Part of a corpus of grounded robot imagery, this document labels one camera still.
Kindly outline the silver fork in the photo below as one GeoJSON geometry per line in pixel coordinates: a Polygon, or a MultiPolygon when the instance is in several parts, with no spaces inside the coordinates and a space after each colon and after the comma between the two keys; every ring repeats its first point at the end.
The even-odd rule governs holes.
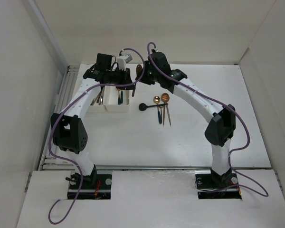
{"type": "Polygon", "coordinates": [[[97,96],[92,100],[91,105],[94,105],[94,104],[98,103],[100,93],[101,93],[101,89],[100,89],[100,92],[97,94],[97,96]]]}

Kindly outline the gold fork teal handle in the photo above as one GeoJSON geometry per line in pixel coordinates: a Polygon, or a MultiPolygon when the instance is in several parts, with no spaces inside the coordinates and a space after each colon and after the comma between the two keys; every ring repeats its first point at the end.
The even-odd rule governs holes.
{"type": "Polygon", "coordinates": [[[103,104],[104,92],[105,92],[105,87],[102,87],[101,93],[100,93],[100,96],[99,96],[99,101],[98,101],[98,104],[99,104],[99,105],[102,105],[102,104],[103,104]]]}

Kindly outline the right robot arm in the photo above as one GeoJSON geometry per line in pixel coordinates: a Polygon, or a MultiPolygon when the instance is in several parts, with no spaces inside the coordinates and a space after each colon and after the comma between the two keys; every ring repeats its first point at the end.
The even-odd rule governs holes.
{"type": "Polygon", "coordinates": [[[206,99],[205,94],[197,91],[197,87],[184,72],[171,69],[166,56],[160,51],[153,51],[145,61],[145,72],[141,82],[147,85],[159,83],[162,88],[186,101],[204,117],[208,123],[205,137],[212,149],[210,181],[216,187],[226,184],[231,175],[228,153],[236,127],[235,114],[222,105],[206,99]]]}

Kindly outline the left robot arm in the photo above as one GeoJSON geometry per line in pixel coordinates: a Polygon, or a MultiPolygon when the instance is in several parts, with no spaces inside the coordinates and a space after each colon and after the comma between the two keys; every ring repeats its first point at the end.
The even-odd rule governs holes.
{"type": "Polygon", "coordinates": [[[97,182],[97,171],[89,153],[86,151],[88,135],[82,119],[93,99],[107,86],[122,90],[134,90],[130,69],[127,64],[132,60],[129,54],[120,54],[115,61],[113,56],[99,53],[96,63],[83,74],[81,84],[70,103],[60,112],[51,116],[51,143],[60,150],[69,152],[66,161],[73,163],[77,172],[71,181],[81,182],[92,188],[97,182]]]}

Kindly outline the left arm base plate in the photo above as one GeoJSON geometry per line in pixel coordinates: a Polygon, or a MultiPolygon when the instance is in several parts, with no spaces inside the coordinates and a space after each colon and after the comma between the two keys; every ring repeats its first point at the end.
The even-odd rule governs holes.
{"type": "MultiPolygon", "coordinates": [[[[67,199],[73,200],[77,194],[80,175],[75,173],[66,177],[69,182],[67,199]]],[[[110,200],[111,199],[112,174],[98,174],[95,183],[83,181],[77,200],[110,200]]]]}

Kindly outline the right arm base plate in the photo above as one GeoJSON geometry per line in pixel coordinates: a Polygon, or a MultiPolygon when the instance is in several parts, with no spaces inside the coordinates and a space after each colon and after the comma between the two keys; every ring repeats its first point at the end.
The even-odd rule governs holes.
{"type": "Polygon", "coordinates": [[[195,178],[194,184],[198,190],[198,199],[242,199],[235,173],[232,173],[231,177],[227,177],[227,180],[223,183],[215,183],[210,173],[198,173],[195,174],[195,178]]]}

